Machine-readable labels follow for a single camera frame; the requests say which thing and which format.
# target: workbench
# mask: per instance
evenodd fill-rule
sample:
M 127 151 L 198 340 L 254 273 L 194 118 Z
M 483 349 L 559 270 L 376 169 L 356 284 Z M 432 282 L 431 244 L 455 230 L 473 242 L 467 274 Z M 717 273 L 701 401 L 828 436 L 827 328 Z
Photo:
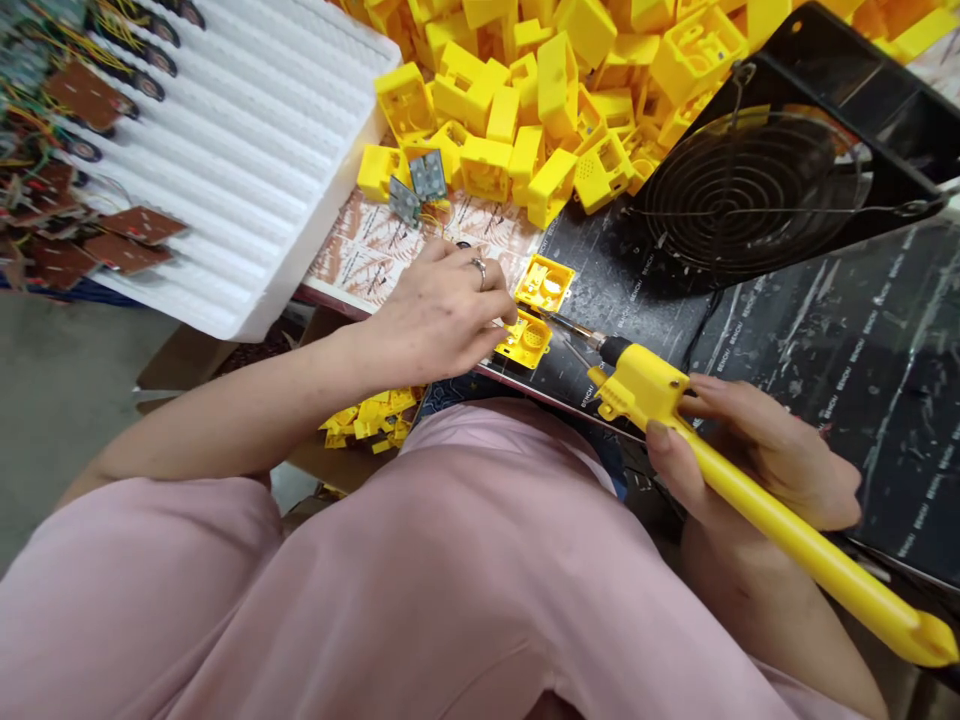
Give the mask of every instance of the workbench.
M 512 286 L 539 252 L 577 272 L 564 315 L 674 365 L 686 356 L 692 372 L 749 381 L 819 427 L 863 474 L 864 517 L 848 537 L 960 587 L 952 530 L 960 507 L 960 228 L 930 222 L 728 288 L 703 324 L 712 296 L 685 294 L 695 279 L 652 249 L 630 200 L 592 217 L 571 203 L 542 236 L 509 206 L 471 198 L 454 205 L 462 239 L 500 259 Z M 351 202 L 301 296 L 361 317 L 389 294 L 421 240 L 385 208 Z M 500 355 L 480 370 L 602 422 L 596 388 L 560 342 L 536 370 Z M 616 427 L 642 437 L 625 421 Z

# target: hand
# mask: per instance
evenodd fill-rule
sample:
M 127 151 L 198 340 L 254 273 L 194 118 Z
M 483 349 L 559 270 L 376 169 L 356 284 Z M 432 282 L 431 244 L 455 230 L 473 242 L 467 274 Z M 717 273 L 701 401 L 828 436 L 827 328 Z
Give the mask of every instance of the hand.
M 818 530 L 840 530 L 860 518 L 860 473 L 830 451 L 817 430 L 747 383 L 691 375 L 698 397 L 685 397 L 684 415 L 723 422 L 711 444 L 774 497 Z M 647 427 L 647 449 L 667 488 L 711 535 L 759 536 L 703 481 L 693 450 L 675 430 Z
M 383 307 L 355 326 L 359 347 L 371 348 L 379 384 L 423 385 L 469 372 L 509 333 L 493 324 L 517 322 L 503 269 L 485 259 L 486 281 L 471 263 L 477 248 L 459 250 L 443 240 L 428 242 Z

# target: person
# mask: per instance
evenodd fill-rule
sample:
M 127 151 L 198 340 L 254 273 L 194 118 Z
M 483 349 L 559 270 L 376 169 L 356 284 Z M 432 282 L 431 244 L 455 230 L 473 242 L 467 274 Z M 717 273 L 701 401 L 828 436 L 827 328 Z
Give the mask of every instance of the person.
M 503 271 L 428 244 L 369 319 L 200 387 L 80 474 L 0 583 L 0 717 L 886 717 L 816 585 L 651 424 L 689 511 L 683 580 L 590 446 L 524 400 L 433 415 L 281 544 L 269 491 L 329 416 L 469 371 L 516 321 Z M 683 410 L 814 527 L 859 475 L 745 384 Z

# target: styrofoam tray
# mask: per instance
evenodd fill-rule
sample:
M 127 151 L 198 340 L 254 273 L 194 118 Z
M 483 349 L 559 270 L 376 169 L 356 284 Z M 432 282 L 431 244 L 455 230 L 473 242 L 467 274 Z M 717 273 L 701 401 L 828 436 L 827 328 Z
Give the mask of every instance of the styrofoam tray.
M 113 141 L 69 125 L 104 154 L 71 161 L 191 230 L 169 242 L 172 262 L 93 279 L 214 337 L 262 340 L 355 186 L 363 146 L 383 136 L 373 81 L 399 65 L 399 48 L 323 0 L 202 0 L 206 32 L 142 4 L 180 34 L 174 48 L 133 28 L 179 75 L 97 38 L 158 80 L 166 99 L 101 74 L 141 117 L 122 118 Z M 127 204 L 107 181 L 91 192 L 101 211 Z

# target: black work mat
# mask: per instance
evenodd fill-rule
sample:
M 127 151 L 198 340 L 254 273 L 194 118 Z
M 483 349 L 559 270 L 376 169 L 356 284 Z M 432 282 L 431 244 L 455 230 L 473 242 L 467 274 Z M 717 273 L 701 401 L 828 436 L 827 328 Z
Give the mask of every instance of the black work mat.
M 847 534 L 960 587 L 960 231 L 931 222 L 729 288 L 694 342 L 711 297 L 682 297 L 698 279 L 648 249 L 626 202 L 589 218 L 571 204 L 545 235 L 540 253 L 577 271 L 563 314 L 822 428 L 864 477 Z M 561 342 L 535 371 L 495 357 L 488 373 L 599 420 Z

